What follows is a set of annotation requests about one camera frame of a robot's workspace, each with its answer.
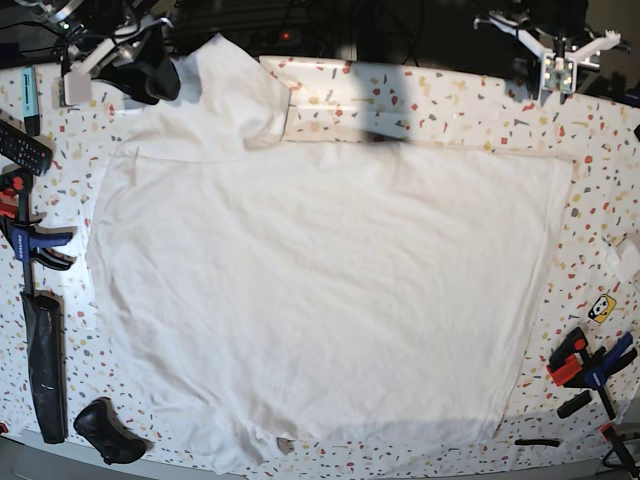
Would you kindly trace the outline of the terrazzo pattern tablecloth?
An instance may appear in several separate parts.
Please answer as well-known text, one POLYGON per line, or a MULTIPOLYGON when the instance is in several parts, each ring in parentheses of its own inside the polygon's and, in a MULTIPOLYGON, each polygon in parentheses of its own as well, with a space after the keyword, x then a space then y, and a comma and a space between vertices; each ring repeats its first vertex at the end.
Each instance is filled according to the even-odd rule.
MULTIPOLYGON (((486 77, 451 71, 264 57, 264 68, 291 89, 285 140, 364 140, 365 132, 400 135, 429 146, 464 146, 485 152, 568 155, 573 183, 566 204, 559 249, 532 330, 522 370, 509 399, 504 421, 491 443, 441 448, 350 440, 298 443, 295 451, 241 474, 250 479, 366 479, 446 477, 572 479, 604 473, 600 458, 608 443, 599 433, 606 414, 597 398, 574 416, 560 420, 556 408, 572 392, 556 388, 544 361, 575 325, 584 323, 593 346, 615 343, 629 330, 639 348, 639 293, 619 283, 605 262, 608 245, 626 246, 639 233, 639 141, 633 130, 639 110, 620 103, 574 95, 563 106, 557 96, 543 106, 524 99, 524 88, 486 77), (587 319, 594 301, 608 293, 617 305, 598 324, 587 319)), ((54 225, 79 226, 72 255, 88 237, 98 182, 119 142, 116 130, 131 108, 122 94, 106 85, 94 87, 94 100, 75 109, 53 108, 51 90, 57 65, 36 67, 42 131, 56 148, 53 168, 37 180, 34 206, 51 215, 54 225)), ((131 472, 147 478, 223 479, 206 471, 209 462, 188 450, 172 448, 171 435, 142 406, 123 380, 108 343, 95 327, 95 305, 83 258, 66 274, 44 273, 41 284, 62 293, 66 314, 69 418, 94 398, 108 396, 121 421, 153 442, 136 463, 108 467, 100 455, 70 434, 59 445, 46 445, 36 428, 27 385, 26 340, 18 293, 21 269, 1 239, 1 434, 6 447, 25 454, 11 470, 37 478, 27 468, 44 468, 59 478, 117 478, 131 472)))

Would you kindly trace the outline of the blue left bar clamp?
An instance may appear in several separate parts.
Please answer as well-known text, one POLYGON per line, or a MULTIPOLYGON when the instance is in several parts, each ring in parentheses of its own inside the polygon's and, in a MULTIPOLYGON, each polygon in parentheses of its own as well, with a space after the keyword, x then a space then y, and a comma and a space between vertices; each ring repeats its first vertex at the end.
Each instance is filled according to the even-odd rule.
POLYGON ((33 175, 24 168, 1 174, 1 233, 22 264, 24 292, 31 296, 36 295, 34 263, 54 271, 68 271, 75 262, 55 250, 71 242, 73 230, 42 230, 37 227, 42 219, 31 218, 33 185, 33 175))

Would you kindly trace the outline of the teal highlighter pen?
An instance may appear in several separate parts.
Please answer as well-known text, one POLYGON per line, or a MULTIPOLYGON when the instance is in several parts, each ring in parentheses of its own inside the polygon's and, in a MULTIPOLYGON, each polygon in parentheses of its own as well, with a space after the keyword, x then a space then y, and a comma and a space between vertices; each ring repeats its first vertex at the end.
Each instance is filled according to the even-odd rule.
POLYGON ((21 92, 25 131, 30 137, 36 137, 40 134, 40 111, 36 72, 33 66, 24 67, 21 72, 21 92))

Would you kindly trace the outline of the black remote control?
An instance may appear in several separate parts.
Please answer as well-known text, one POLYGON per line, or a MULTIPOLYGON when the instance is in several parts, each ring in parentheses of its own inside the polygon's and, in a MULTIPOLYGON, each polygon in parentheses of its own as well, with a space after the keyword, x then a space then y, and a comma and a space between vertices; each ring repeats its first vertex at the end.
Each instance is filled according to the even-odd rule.
POLYGON ((5 121, 0 125, 0 153, 35 176, 50 168, 52 150, 5 121))

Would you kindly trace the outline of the yellow cartoon sticker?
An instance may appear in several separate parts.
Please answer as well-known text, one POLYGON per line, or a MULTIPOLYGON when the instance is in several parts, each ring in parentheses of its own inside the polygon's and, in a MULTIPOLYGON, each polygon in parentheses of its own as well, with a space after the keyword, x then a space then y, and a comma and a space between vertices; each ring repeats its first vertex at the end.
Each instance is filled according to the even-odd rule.
POLYGON ((598 324, 604 323, 615 309, 617 301, 608 294, 602 294, 593 303, 587 316, 588 319, 598 324))

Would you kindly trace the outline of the blue bar clamp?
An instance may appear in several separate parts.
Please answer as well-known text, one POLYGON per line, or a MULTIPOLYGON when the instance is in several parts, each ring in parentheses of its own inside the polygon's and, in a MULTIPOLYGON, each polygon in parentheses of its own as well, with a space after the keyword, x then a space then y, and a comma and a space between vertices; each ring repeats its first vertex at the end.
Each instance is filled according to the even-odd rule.
POLYGON ((71 242, 73 230, 42 230, 37 227, 42 219, 31 218, 33 185, 33 175, 24 168, 1 174, 1 233, 22 264, 24 292, 31 296, 36 295, 34 263, 54 271, 68 271, 75 262, 55 250, 71 242))
POLYGON ((560 418, 567 418, 586 406, 591 401, 591 391, 599 395, 610 420, 600 431, 610 444, 611 451, 618 457, 622 468, 631 479, 638 479, 639 466, 613 425, 617 414, 606 387, 610 377, 636 359, 638 352, 632 344, 632 334, 625 332, 609 350, 600 347, 594 353, 590 353, 584 331, 581 327, 576 327, 552 352, 547 372, 556 386, 582 390, 582 393, 558 408, 560 418))

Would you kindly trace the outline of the white T-shirt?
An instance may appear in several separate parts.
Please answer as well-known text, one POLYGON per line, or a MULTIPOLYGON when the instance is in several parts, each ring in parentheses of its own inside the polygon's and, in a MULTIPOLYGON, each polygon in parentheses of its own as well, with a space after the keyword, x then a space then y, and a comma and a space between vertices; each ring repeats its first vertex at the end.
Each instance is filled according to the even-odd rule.
POLYGON ((279 439, 490 439, 559 238, 569 162, 288 143, 288 89, 217 36, 107 169, 87 262, 146 406, 217 473, 279 439))

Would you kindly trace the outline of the black game controller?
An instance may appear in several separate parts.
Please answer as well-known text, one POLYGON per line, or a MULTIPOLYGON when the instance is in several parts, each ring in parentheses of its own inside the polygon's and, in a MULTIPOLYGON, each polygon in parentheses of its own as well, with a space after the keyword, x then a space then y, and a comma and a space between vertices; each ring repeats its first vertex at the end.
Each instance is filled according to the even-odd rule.
POLYGON ((76 416, 73 427, 99 452, 107 465, 131 464, 147 452, 147 442, 123 426, 106 397, 97 398, 87 405, 76 416))

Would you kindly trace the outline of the blue right bar clamp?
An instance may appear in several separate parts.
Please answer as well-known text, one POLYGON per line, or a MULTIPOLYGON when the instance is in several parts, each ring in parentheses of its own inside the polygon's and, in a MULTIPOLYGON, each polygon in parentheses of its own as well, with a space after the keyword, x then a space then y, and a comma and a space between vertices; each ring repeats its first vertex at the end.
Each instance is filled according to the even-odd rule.
POLYGON ((639 466, 613 425, 617 414, 606 387, 610 377, 636 359, 638 352, 632 344, 632 334, 625 332, 609 350, 600 347, 594 353, 590 353, 584 331, 581 327, 576 327, 552 352, 547 372, 556 386, 582 390, 582 393, 558 408, 560 418, 567 418, 586 406, 591 401, 591 391, 599 395, 610 420, 600 431, 610 444, 611 451, 618 457, 622 468, 631 479, 638 479, 639 466))

